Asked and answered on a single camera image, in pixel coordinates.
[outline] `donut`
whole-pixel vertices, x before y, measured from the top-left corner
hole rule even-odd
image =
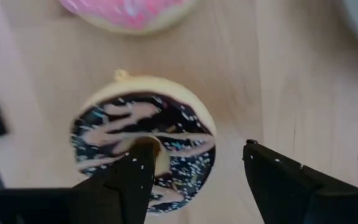
[[[185,87],[157,77],[116,72],[113,82],[94,94],[71,126],[79,171],[92,176],[131,156],[138,138],[160,144],[149,213],[185,206],[202,188],[216,156],[214,121]]]
[[[148,34],[179,21],[198,0],[60,0],[70,12],[111,32]]]

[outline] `wood grain surface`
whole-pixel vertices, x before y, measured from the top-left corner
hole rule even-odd
[[[214,170],[184,209],[147,223],[262,223],[241,161],[248,138],[358,186],[358,43],[323,0],[204,0],[147,37],[113,35],[56,0],[0,0],[0,139],[9,187],[79,181],[70,121],[113,71],[193,91],[218,128]]]

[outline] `pink icing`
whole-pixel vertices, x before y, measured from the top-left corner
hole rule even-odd
[[[186,0],[60,0],[72,13],[107,19],[115,25],[142,29],[164,9]]]

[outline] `pink icing drizzle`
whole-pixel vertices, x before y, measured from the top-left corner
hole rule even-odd
[[[103,17],[113,24],[142,29],[164,9],[186,0],[60,0],[72,13]]]

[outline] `pink frosted donut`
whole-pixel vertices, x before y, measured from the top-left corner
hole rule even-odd
[[[197,0],[60,0],[72,13],[113,32],[144,34],[182,18]]]

